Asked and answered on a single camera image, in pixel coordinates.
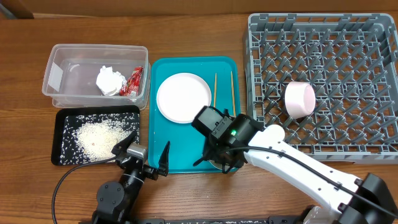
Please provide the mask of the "grey-rimmed white bowl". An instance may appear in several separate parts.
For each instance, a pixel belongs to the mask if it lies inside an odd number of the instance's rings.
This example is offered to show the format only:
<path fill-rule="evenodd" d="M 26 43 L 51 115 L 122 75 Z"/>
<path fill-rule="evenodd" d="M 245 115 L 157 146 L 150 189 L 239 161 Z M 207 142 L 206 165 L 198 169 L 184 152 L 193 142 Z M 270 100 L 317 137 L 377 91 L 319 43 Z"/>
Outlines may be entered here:
<path fill-rule="evenodd" d="M 220 171 L 222 171 L 222 173 L 228 173 L 228 172 L 230 172 L 230 171 L 235 171 L 235 170 L 237 170 L 237 168 L 236 167 L 231 167 L 228 163 L 217 163 L 216 161 L 214 161 L 214 160 L 209 160 L 209 163 L 213 166 L 213 167 L 215 167 L 215 168 L 217 168 L 217 169 L 219 169 Z"/>

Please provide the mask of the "white napkin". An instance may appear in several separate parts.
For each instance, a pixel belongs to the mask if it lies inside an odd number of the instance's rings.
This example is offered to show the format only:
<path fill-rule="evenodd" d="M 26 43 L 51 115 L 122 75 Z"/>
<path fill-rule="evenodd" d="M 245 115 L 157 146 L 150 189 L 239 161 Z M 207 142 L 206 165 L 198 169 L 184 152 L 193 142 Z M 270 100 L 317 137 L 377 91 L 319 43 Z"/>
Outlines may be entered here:
<path fill-rule="evenodd" d="M 96 78 L 96 86 L 104 96 L 118 95 L 126 83 L 125 76 L 114 72 L 112 67 L 102 66 Z"/>

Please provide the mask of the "pink bowl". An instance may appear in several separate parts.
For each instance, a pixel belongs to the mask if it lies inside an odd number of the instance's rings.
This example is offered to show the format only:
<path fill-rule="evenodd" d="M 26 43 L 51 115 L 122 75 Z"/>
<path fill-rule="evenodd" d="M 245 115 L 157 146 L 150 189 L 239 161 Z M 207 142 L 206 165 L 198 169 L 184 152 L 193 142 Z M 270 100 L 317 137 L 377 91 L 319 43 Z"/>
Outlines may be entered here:
<path fill-rule="evenodd" d="M 309 116 L 315 109 L 315 91 L 309 83 L 290 82 L 285 88 L 284 103 L 293 119 Z"/>

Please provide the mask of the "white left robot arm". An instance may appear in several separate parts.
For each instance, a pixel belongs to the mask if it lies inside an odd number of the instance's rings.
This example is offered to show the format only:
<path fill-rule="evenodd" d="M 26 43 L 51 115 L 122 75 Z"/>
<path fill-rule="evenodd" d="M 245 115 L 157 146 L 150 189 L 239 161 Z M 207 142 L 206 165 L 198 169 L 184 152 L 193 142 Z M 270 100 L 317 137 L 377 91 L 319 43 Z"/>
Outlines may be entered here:
<path fill-rule="evenodd" d="M 104 183 L 97 191 L 97 208 L 92 223 L 132 223 L 131 210 L 146 179 L 157 180 L 169 173 L 170 142 L 159 159 L 158 168 L 146 164 L 147 148 L 134 143 L 132 133 L 112 148 L 115 161 L 123 173 L 118 181 Z"/>

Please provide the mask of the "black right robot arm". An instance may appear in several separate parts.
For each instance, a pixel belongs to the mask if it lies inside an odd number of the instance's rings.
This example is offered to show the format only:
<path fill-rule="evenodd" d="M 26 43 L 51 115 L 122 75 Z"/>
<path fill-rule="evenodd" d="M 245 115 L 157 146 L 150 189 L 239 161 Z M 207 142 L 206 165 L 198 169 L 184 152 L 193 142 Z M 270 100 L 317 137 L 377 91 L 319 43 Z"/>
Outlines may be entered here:
<path fill-rule="evenodd" d="M 209 110 L 193 126 L 208 146 L 202 160 L 223 173 L 251 164 L 298 188 L 318 204 L 302 223 L 393 223 L 397 205 L 386 183 L 376 175 L 360 179 L 316 161 L 284 142 L 279 125 L 264 127 L 245 114 L 232 118 Z"/>

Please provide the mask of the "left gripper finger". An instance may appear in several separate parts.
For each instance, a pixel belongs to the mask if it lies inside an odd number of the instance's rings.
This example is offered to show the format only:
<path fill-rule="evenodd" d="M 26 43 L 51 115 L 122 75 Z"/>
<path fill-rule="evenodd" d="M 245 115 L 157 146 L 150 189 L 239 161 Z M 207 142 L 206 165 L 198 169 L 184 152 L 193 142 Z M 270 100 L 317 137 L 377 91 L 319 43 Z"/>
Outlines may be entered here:
<path fill-rule="evenodd" d="M 114 145 L 111 152 L 115 156 L 118 156 L 121 152 L 126 152 L 127 148 L 130 146 L 130 144 L 134 143 L 136 137 L 137 137 L 137 134 L 135 132 L 132 132 L 130 135 L 128 135 L 122 141 L 120 141 L 116 145 Z"/>
<path fill-rule="evenodd" d="M 167 177 L 169 173 L 169 151 L 170 141 L 168 141 L 164 147 L 164 150 L 159 159 L 158 173 L 164 177 Z"/>

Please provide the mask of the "red snack wrapper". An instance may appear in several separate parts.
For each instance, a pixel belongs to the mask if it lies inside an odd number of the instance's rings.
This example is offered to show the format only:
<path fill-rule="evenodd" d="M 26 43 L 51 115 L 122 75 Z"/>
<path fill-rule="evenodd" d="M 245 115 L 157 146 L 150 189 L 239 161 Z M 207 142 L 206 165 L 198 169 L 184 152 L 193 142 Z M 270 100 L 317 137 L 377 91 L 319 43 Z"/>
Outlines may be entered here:
<path fill-rule="evenodd" d="M 121 96 L 137 96 L 143 70 L 143 67 L 136 67 L 134 69 L 127 82 L 119 91 Z"/>

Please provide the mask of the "white round plate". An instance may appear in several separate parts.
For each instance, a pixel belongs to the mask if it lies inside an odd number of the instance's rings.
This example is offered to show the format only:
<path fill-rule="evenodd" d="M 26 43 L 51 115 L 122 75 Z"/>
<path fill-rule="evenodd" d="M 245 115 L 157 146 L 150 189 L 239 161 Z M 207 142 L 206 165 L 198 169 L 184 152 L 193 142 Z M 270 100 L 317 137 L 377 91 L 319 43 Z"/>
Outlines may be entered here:
<path fill-rule="evenodd" d="M 210 106 L 212 92 L 207 82 L 192 73 L 176 73 L 166 78 L 157 90 L 156 103 L 169 121 L 191 123 L 204 106 Z"/>

